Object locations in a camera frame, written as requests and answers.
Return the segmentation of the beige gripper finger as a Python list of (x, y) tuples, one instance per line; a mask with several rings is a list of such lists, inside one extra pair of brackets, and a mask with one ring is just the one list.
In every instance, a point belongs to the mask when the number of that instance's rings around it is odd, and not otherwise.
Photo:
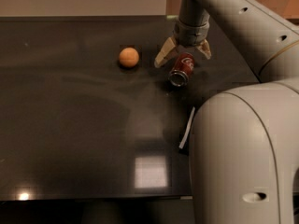
[(206, 39), (204, 39), (197, 47), (196, 47), (208, 60), (211, 58), (211, 50), (209, 43)]
[(168, 37), (160, 51), (158, 52), (154, 65), (156, 68), (164, 66), (170, 59), (176, 56), (178, 44), (176, 39), (173, 36)]

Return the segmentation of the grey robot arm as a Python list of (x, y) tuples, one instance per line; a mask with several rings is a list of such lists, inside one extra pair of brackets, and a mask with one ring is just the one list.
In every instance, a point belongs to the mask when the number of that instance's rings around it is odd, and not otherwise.
[(299, 33), (255, 0), (182, 0), (162, 66), (177, 47), (211, 55), (215, 21), (258, 78), (209, 98), (190, 134), (196, 224), (294, 224), (299, 171)]

